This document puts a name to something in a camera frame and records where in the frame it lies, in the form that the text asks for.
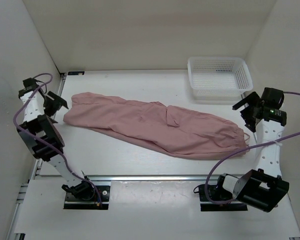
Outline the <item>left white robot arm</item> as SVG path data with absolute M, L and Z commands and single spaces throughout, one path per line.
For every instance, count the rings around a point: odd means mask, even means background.
M 52 119 L 60 108 L 68 108 L 67 101 L 42 90 L 46 85 L 34 77 L 23 80 L 23 89 L 18 92 L 23 106 L 13 117 L 13 123 L 32 156 L 50 164 L 65 179 L 66 184 L 61 188 L 66 193 L 82 201 L 91 200 L 97 196 L 96 187 L 68 163 L 63 151 L 64 140 Z

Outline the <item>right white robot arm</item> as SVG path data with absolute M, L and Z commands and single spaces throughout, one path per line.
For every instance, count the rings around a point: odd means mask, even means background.
M 232 108 L 240 111 L 245 126 L 256 134 L 255 166 L 238 178 L 223 174 L 218 178 L 214 193 L 220 200 L 234 199 L 269 213 L 288 193 L 289 183 L 282 179 L 280 143 L 287 123 L 287 114 L 280 108 L 284 92 L 266 87 L 262 95 L 252 92 Z

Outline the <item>pink trousers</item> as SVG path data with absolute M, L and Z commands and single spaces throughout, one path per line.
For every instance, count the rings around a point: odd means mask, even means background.
M 219 160 L 248 147 L 248 135 L 222 117 L 160 102 L 75 94 L 63 121 L 171 157 Z

